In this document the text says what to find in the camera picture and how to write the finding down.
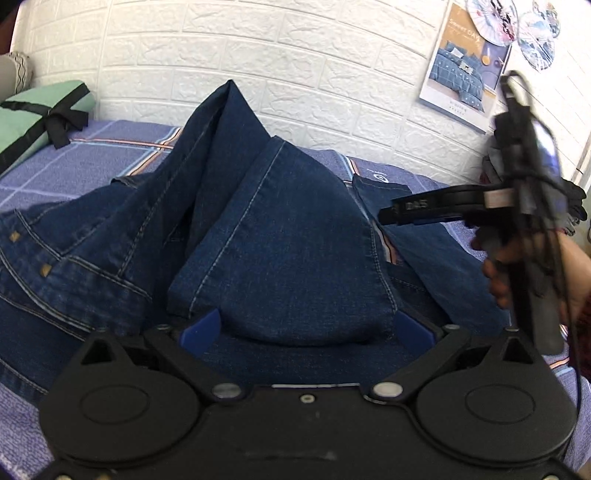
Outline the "dark blue denim pants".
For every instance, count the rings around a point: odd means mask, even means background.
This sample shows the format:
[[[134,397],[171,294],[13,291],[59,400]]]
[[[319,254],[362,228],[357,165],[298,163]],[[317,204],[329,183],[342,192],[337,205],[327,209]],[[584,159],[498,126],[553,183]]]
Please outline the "dark blue denim pants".
[[[507,314],[440,224],[382,227],[408,187],[344,181],[270,136],[234,83],[153,172],[1,216],[1,382],[38,402],[95,331],[180,332],[242,384],[372,385],[414,359],[401,324],[492,337]]]

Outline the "black folded garment on stack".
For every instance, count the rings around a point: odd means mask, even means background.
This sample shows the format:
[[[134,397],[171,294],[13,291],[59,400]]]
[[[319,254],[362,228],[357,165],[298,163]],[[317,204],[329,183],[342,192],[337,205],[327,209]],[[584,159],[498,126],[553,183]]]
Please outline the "black folded garment on stack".
[[[587,194],[580,186],[566,179],[561,180],[561,186],[564,202],[560,207],[559,225],[567,236],[573,237],[576,229],[588,220],[587,210],[583,206]]]

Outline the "grey folded garments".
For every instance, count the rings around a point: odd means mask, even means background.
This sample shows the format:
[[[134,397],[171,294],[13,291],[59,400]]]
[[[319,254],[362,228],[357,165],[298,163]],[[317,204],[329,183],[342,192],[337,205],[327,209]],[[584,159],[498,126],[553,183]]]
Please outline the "grey folded garments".
[[[482,158],[480,183],[485,185],[499,184],[503,181],[504,163],[496,134],[487,137],[486,152]]]

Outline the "blue paper fan decoration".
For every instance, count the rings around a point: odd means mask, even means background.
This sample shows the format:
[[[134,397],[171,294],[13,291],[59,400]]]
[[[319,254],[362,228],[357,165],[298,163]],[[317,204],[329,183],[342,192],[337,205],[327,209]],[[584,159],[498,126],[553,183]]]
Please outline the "blue paper fan decoration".
[[[518,45],[536,71],[549,69],[555,59],[555,40],[560,35],[560,21],[550,1],[533,1],[528,11],[519,15]]]

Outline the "blue plaid bed sheet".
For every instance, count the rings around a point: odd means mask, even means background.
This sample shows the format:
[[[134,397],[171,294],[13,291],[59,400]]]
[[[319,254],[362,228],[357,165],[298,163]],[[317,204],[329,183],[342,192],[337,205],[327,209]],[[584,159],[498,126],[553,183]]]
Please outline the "blue plaid bed sheet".
[[[70,145],[59,150],[47,145],[1,177],[1,212],[74,199],[108,184],[114,177],[151,172],[171,152],[181,131],[181,127],[153,123],[90,121],[82,132],[70,136]],[[406,185],[412,193],[446,186],[398,166],[348,157],[334,150],[303,151],[345,182],[356,174]],[[470,248],[474,233],[462,223],[444,227],[467,253],[480,261],[484,259],[484,252]],[[569,394],[576,397],[571,391],[576,385],[574,371],[567,366],[568,353],[546,358]],[[579,420],[575,433],[582,437],[575,440],[574,453],[569,453],[575,467],[590,459],[590,385],[586,380]],[[51,460],[36,408],[1,385],[1,467],[8,479],[32,479]]]

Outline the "green pillow with black ribbon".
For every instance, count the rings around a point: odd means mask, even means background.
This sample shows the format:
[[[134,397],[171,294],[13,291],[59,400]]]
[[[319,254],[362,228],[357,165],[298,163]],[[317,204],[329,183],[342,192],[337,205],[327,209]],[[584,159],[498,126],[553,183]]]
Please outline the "green pillow with black ribbon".
[[[44,146],[70,144],[69,133],[89,124],[95,98],[87,85],[71,80],[14,95],[1,103],[1,174]]]

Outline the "grey patterned pillow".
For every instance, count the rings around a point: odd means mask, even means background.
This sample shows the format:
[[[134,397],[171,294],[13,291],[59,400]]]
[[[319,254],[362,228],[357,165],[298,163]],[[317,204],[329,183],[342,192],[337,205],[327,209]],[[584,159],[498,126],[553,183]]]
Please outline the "grey patterned pillow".
[[[0,101],[28,89],[32,82],[31,59],[22,52],[10,52],[0,56]]]

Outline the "bedding poster on wall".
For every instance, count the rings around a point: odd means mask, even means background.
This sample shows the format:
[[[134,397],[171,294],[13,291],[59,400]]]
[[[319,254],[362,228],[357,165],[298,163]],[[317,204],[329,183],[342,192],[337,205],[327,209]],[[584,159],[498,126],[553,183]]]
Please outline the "bedding poster on wall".
[[[512,46],[496,46],[481,37],[466,2],[448,4],[419,99],[485,132],[494,115],[498,84]]]

